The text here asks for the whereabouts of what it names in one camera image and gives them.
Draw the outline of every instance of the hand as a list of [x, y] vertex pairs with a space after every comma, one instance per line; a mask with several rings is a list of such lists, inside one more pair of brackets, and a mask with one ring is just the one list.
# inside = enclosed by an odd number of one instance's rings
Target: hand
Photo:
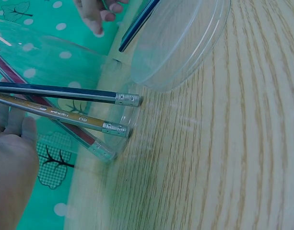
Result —
[[16, 228], [38, 169], [35, 120], [0, 104], [0, 229]]
[[103, 32], [102, 20], [112, 22], [115, 20], [115, 13], [121, 13], [123, 7], [117, 3], [128, 3], [128, 0], [73, 0], [78, 12], [89, 27], [97, 35]]

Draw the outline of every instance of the dark blue pencil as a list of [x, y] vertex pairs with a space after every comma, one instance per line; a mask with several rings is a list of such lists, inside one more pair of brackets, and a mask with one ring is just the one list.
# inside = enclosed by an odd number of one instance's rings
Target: dark blue pencil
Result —
[[25, 83], [0, 82], [0, 92], [119, 104], [134, 107], [138, 107], [141, 104], [141, 97], [136, 94]]

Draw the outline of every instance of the transparent plastic box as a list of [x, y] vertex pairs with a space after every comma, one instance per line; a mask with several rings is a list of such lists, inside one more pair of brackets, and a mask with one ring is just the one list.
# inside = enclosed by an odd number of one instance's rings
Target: transparent plastic box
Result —
[[230, 0], [161, 0], [138, 39], [131, 78], [159, 92], [179, 86], [221, 35]]
[[[161, 0], [141, 29], [131, 65], [74, 43], [0, 20], [0, 58], [30, 84], [143, 95], [143, 87], [166, 92], [186, 80], [210, 53], [226, 23], [230, 0]], [[139, 107], [47, 98], [57, 108], [136, 126]], [[110, 162], [128, 142], [77, 126], [37, 118], [38, 151], [77, 153], [83, 145]]]
[[[123, 63], [56, 37], [0, 20], [0, 79], [10, 82], [84, 88], [140, 94], [138, 85], [129, 80], [130, 68]], [[46, 103], [74, 112], [115, 122], [133, 129], [139, 107], [95, 103], [61, 98], [45, 98]], [[127, 138], [99, 131], [36, 118], [38, 151], [57, 149], [77, 153], [83, 145], [101, 160], [110, 162], [121, 153]]]

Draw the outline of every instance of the pencil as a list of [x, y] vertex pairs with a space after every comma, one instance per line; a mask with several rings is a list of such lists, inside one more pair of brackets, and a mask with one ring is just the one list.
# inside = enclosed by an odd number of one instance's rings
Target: pencil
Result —
[[37, 114], [39, 116], [44, 116], [50, 118], [51, 120], [65, 122], [123, 138], [127, 138], [129, 136], [129, 128], [127, 126], [29, 102], [10, 95], [0, 93], [0, 103]]
[[[1, 56], [0, 56], [0, 74], [9, 82], [14, 83], [28, 83], [22, 78]], [[38, 97], [32, 95], [24, 96], [27, 100], [54, 107], [54, 105], [45, 97]], [[88, 132], [86, 129], [79, 126], [52, 120], [55, 124], [60, 126], [76, 140], [78, 140], [85, 148], [87, 148], [95, 156], [101, 158], [103, 161], [111, 161], [117, 156], [117, 152], [110, 146], [105, 144], [99, 138]]]
[[137, 94], [11, 82], [0, 82], [0, 92], [119, 104], [133, 107], [138, 107], [142, 100]]

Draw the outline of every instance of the wooden table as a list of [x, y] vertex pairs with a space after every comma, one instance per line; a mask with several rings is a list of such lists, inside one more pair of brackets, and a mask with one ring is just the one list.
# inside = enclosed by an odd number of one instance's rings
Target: wooden table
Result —
[[294, 0], [232, 0], [194, 76], [144, 98], [114, 163], [79, 154], [65, 229], [294, 229]]

